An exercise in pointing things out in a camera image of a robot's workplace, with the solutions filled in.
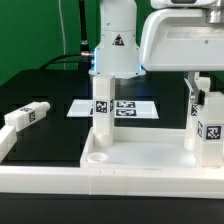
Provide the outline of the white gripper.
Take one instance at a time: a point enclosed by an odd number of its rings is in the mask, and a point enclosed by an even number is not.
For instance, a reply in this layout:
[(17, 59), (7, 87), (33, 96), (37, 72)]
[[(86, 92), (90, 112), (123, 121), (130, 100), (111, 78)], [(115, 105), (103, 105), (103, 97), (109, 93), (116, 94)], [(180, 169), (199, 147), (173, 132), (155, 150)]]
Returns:
[(191, 104), (204, 105), (199, 72), (224, 70), (224, 24), (208, 24), (203, 9), (162, 9), (143, 26), (140, 64), (147, 71), (188, 71)]

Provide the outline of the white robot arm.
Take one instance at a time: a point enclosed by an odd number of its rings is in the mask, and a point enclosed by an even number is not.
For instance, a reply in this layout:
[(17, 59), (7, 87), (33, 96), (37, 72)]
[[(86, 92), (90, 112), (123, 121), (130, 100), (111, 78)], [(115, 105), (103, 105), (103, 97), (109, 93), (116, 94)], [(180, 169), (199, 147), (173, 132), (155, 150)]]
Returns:
[(136, 40), (135, 0), (100, 0), (101, 34), (92, 75), (119, 79), (148, 71), (182, 71), (194, 104), (204, 103), (196, 85), (202, 71), (224, 71), (224, 0), (150, 0), (154, 12)]

